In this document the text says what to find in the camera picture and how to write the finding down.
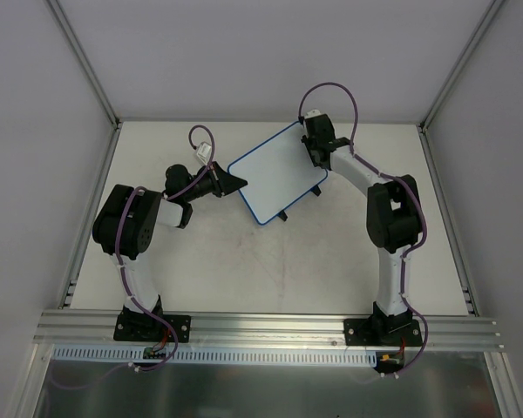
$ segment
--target white table surface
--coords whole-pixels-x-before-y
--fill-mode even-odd
[[[125,122],[101,206],[116,184],[162,191],[176,163],[200,168],[187,142],[192,122]],[[226,168],[288,124],[209,122],[215,160]],[[348,136],[351,125],[336,124]],[[197,131],[196,144],[208,141]],[[410,299],[423,314],[467,315],[425,156],[413,125],[360,125],[359,151],[385,172],[418,182],[428,223],[426,245],[412,256]],[[186,229],[157,226],[147,250],[165,310],[195,312],[369,314],[377,295],[377,250],[366,232],[366,200],[331,172],[322,195],[308,194],[289,219],[258,226],[239,193],[192,202]],[[120,310],[116,267],[92,239],[71,307]]]

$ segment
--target blue border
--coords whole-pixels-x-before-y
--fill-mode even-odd
[[[264,146],[265,144],[267,144],[267,142],[269,142],[271,139],[275,138],[275,137],[278,137],[279,135],[281,135],[283,132],[285,132],[287,129],[290,129],[292,128],[294,125],[297,125],[297,124],[300,124],[299,121],[296,121],[296,122],[293,122],[292,124],[290,124],[289,126],[287,126],[286,128],[284,128],[283,130],[277,132],[273,137],[271,137],[270,139],[267,139],[265,141],[263,141],[261,144],[259,144],[258,146],[256,146],[256,148],[253,148],[252,150],[248,151],[247,153],[245,153],[243,156],[241,156],[240,158],[238,158],[237,160],[233,161],[232,163],[230,163],[227,167],[227,172],[229,174],[232,174],[230,172],[230,168],[235,165],[236,163],[238,163],[241,159],[243,159],[244,157],[246,157],[247,155],[251,154],[252,152],[254,152],[255,150],[257,150],[258,148],[260,148],[261,146]],[[325,170],[325,177],[322,179],[322,181],[320,181],[319,183],[316,183],[315,185],[313,185],[312,187],[310,187],[305,193],[301,194],[298,198],[296,198],[295,200],[293,200],[291,203],[289,203],[288,206],[284,207],[282,209],[282,211],[286,211],[287,209],[289,209],[293,204],[295,204],[298,200],[302,199],[304,196],[306,196],[308,193],[310,193],[310,191],[316,187],[317,185],[320,185],[321,183],[323,183],[327,177],[329,176],[329,172]],[[264,226],[264,225],[267,225],[269,222],[271,222],[273,219],[275,219],[277,216],[279,216],[279,213],[281,212],[278,212],[276,213],[275,215],[273,215],[272,218],[269,218],[266,222],[262,223],[260,222],[260,220],[258,219],[257,216],[255,216],[255,213],[254,211],[252,210],[252,207],[250,206],[250,204],[248,203],[248,201],[246,200],[246,198],[244,197],[244,195],[242,194],[242,190],[239,190],[238,193],[241,194],[241,197],[242,197],[242,200],[244,200],[244,203],[246,203],[246,206],[248,207],[248,210],[250,211],[250,213],[252,213],[252,216],[254,216],[254,219],[255,221],[258,223],[258,225],[261,225],[261,226]]]

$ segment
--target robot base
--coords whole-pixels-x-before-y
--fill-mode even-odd
[[[179,344],[189,341],[192,317],[189,315],[164,314],[160,298],[152,312],[173,326]],[[144,313],[136,313],[124,307],[116,319],[113,339],[115,341],[159,342],[165,335],[164,328],[160,322],[150,316]],[[172,334],[169,334],[167,342],[174,342]]]
[[[346,319],[343,321],[345,344],[352,346],[374,347],[422,347],[420,324],[412,319],[412,312],[406,311],[396,316],[386,316],[376,302],[374,313],[363,319]]]

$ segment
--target perforated metal strip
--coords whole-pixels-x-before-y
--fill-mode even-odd
[[[143,360],[144,350],[144,347],[133,346],[57,345],[54,348],[53,358],[65,361],[155,362],[156,360]],[[375,367],[376,352],[184,347],[179,349],[174,359],[170,361],[198,364]]]

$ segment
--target white arm segment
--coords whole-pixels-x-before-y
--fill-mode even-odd
[[[348,146],[338,148],[331,153],[331,170],[345,177],[364,196],[368,188],[376,183],[385,183],[372,170],[350,155]],[[399,248],[394,254],[384,248],[378,248],[379,256],[379,287],[377,290],[377,306],[386,315],[398,315],[407,310],[401,299],[401,254],[408,248]],[[411,263],[405,261],[405,289],[409,288]]]
[[[160,201],[159,212],[157,213],[157,224],[176,227],[180,225],[181,219],[182,206],[167,202],[164,199]],[[118,267],[119,261],[116,255],[111,255],[111,260],[114,265]],[[132,291],[132,295],[142,307],[151,312],[157,304],[159,293],[153,283],[147,253],[140,254],[135,260],[130,260],[129,257],[123,255],[122,262],[126,267],[126,281]],[[143,313],[129,298],[126,298],[124,306],[138,314]]]

